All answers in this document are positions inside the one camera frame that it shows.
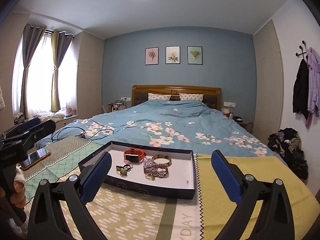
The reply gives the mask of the left hand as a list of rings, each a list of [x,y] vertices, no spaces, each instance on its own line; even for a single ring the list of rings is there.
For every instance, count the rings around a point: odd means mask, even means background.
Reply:
[[[23,208],[26,205],[25,196],[25,177],[22,171],[17,167],[13,182],[13,193],[10,196],[10,201],[18,208]]]

